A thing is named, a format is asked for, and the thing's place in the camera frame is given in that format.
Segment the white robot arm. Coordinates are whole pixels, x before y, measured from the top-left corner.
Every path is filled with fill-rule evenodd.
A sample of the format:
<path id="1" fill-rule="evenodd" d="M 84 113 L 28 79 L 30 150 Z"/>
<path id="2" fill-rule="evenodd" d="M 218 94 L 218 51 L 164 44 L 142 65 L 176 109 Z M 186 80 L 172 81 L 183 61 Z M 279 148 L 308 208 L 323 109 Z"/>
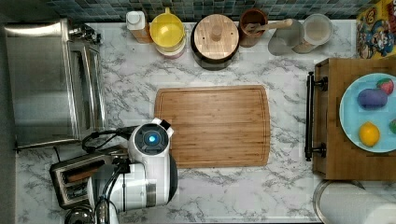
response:
<path id="1" fill-rule="evenodd" d="M 89 203 L 76 208 L 65 224 L 119 224 L 119 213 L 166 205 L 177 191 L 177 165 L 170 154 L 174 130 L 166 120 L 109 133 L 128 141 L 127 154 L 90 174 Z"/>

